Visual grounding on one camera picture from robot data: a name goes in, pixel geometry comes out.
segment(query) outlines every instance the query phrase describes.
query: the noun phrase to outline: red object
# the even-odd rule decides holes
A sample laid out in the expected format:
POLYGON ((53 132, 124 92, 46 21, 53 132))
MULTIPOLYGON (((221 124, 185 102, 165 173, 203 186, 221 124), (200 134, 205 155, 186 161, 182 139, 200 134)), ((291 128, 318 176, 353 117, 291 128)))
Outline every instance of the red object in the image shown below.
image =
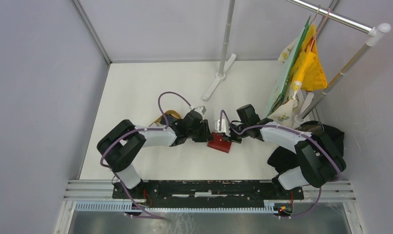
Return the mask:
POLYGON ((214 140, 208 142, 207 146, 222 152, 229 153, 232 142, 224 141, 221 134, 212 133, 212 136, 214 137, 214 140))

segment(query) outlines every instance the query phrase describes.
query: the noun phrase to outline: clothing rack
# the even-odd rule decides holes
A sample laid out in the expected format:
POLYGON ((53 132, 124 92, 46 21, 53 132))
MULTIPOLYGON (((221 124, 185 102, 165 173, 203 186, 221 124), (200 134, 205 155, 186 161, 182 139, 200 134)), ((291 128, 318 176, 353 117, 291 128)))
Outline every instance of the clothing rack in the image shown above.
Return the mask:
MULTIPOLYGON (((365 44, 357 51, 357 53, 347 62, 347 64, 337 73, 337 75, 332 79, 332 81, 328 84, 327 88, 325 88, 321 93, 315 98, 310 105, 299 115, 295 117, 296 122, 304 122, 304 118, 323 100, 323 98, 341 81, 341 79, 354 67, 354 65, 368 52, 370 48, 375 46, 379 40, 388 32, 391 30, 391 26, 388 23, 382 23, 378 25, 377 27, 372 27, 363 23, 360 23, 356 20, 353 20, 351 18, 348 18, 346 16, 337 14, 335 12, 329 12, 327 8, 322 8, 317 5, 314 5, 312 3, 306 2, 306 1, 301 1, 301 0, 286 0, 288 2, 294 3, 298 6, 304 7, 306 9, 309 9, 310 11, 313 11, 315 13, 318 13, 319 15, 322 16, 327 16, 329 19, 332 19, 336 22, 339 22, 341 24, 344 24, 348 27, 351 27, 357 31, 366 33, 369 38, 366 40, 365 44)), ((338 5, 339 0, 333 0, 330 3, 330 6, 333 6, 334 8, 338 5)), ((228 42, 229 42, 229 36, 230 36, 230 29, 231 29, 231 21, 233 17, 233 11, 234 11, 234 4, 235 0, 230 0, 230 5, 228 9, 228 18, 227 18, 227 25, 226 25, 226 30, 225 30, 225 35, 224 35, 224 42, 223 42, 223 47, 222 47, 222 52, 221 52, 221 66, 219 69, 219 72, 216 74, 216 78, 212 85, 209 87, 207 92, 205 93, 203 99, 208 100, 212 93, 215 91, 215 89, 218 87, 221 81, 225 80, 226 77, 226 71, 224 70, 225 66, 225 57, 227 54, 227 49, 228 49, 228 42)), ((227 70, 235 60, 236 55, 232 55, 231 58, 227 61, 227 70)))

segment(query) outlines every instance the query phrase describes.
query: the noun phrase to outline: gray floor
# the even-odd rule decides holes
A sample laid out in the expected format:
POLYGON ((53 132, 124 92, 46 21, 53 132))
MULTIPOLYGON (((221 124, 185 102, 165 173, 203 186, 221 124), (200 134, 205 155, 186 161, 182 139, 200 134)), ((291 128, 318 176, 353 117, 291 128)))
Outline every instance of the gray floor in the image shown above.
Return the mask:
MULTIPOLYGON (((296 204, 300 213, 310 204, 296 204)), ((271 214, 159 214, 167 220, 131 219, 116 212, 75 212, 72 234, 350 234, 342 204, 319 204, 306 216, 278 220, 271 214)))

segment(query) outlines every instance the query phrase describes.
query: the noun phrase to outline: yellow cloth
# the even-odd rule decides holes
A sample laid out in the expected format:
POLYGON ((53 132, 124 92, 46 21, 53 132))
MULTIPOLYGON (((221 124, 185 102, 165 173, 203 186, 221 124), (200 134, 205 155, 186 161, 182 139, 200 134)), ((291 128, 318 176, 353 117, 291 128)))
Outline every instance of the yellow cloth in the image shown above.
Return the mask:
POLYGON ((307 31, 306 37, 302 45, 298 58, 291 70, 290 77, 292 77, 292 89, 297 91, 300 86, 302 90, 314 91, 324 89, 327 87, 326 76, 324 75, 323 67, 317 53, 317 43, 314 42, 310 50, 313 36, 316 33, 315 25, 311 25, 307 31))

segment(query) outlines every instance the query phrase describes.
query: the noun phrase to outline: yellow bag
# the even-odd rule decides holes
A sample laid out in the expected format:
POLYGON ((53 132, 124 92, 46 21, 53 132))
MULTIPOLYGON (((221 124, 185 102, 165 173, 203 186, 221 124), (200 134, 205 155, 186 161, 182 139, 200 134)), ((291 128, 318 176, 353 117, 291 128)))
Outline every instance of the yellow bag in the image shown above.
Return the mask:
POLYGON ((294 91, 297 91, 299 88, 306 91, 314 91, 327 87, 326 76, 318 58, 316 43, 310 49, 315 33, 315 25, 311 25, 300 47, 298 58, 291 70, 291 88, 294 91))

